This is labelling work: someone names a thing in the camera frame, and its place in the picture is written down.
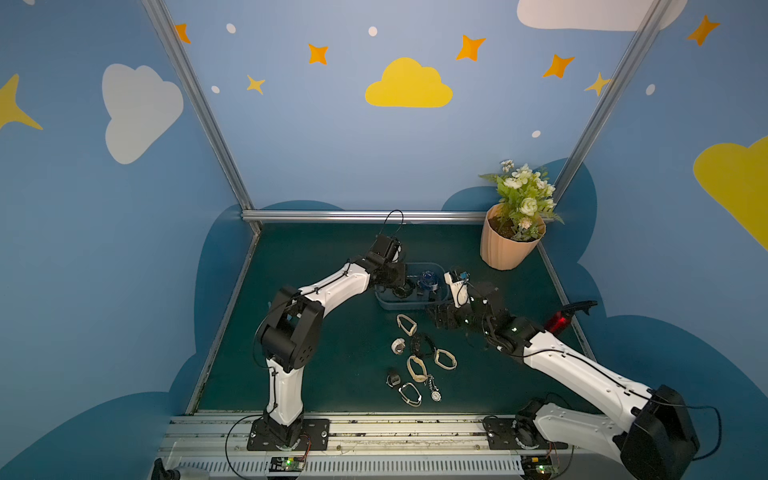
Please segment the black wide band watch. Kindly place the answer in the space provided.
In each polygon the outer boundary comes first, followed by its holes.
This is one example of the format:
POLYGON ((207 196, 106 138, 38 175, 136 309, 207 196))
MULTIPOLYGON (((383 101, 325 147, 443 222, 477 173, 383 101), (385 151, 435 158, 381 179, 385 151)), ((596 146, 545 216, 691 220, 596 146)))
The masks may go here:
POLYGON ((410 279, 407 279, 402 286, 393 288, 392 294, 397 299, 405 301, 414 293, 415 289, 415 284, 410 279))

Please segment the transparent blue watch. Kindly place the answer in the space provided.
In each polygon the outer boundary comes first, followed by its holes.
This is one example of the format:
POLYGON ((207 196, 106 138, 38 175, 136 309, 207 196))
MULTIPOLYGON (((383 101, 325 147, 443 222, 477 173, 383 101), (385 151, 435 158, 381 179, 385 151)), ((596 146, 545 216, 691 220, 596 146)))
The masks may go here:
POLYGON ((417 286, 421 295, 430 295, 440 288, 440 278, 437 273, 431 270, 424 270, 418 278, 417 286))

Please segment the cream band watch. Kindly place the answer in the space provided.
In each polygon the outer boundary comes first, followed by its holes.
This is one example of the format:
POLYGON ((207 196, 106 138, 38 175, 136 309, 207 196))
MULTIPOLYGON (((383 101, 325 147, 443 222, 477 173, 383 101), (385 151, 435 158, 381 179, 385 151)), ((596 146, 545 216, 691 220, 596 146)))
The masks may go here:
POLYGON ((433 360, 436 366, 447 371, 455 370, 458 366, 455 355, 442 348, 435 350, 433 360))

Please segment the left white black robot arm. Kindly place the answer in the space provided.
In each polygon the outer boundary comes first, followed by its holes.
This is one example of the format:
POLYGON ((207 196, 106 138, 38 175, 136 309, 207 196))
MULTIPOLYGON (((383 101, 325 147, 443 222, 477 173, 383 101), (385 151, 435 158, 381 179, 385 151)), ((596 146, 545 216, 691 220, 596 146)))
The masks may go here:
POLYGON ((276 446, 293 447, 300 439, 304 367, 316 354, 327 314, 375 287, 395 289, 405 283, 402 243, 380 234, 366 254, 348 259, 338 271, 313 284, 278 291, 255 333, 269 372, 262 424, 276 446))

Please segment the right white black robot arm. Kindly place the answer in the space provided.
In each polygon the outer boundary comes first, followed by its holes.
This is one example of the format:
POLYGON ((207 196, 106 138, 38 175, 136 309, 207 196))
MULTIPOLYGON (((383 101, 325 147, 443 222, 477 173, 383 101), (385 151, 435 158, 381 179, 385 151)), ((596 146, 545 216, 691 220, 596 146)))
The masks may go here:
POLYGON ((650 388, 577 352, 552 331, 509 313, 497 287, 445 274, 452 300, 440 316, 477 328, 494 350, 558 381, 597 408, 589 414, 531 400, 511 422, 515 444, 579 447, 621 464, 636 479, 679 479, 697 460, 691 406, 674 389, 650 388))

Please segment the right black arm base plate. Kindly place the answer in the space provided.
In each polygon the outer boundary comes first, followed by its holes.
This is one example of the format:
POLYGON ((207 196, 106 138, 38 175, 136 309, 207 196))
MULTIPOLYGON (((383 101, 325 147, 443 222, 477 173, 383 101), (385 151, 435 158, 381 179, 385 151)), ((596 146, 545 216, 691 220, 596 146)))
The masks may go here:
POLYGON ((481 420, 491 450, 548 450, 550 447, 568 449, 562 442, 543 438, 529 419, 489 415, 481 420))

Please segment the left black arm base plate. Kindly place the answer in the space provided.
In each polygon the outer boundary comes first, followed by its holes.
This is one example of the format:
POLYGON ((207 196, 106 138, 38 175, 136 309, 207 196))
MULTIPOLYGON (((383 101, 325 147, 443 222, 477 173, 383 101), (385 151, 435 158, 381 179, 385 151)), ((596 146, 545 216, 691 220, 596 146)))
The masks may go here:
POLYGON ((329 419, 298 417, 288 426, 271 417, 253 422, 247 441, 248 451, 325 451, 328 447, 329 419))

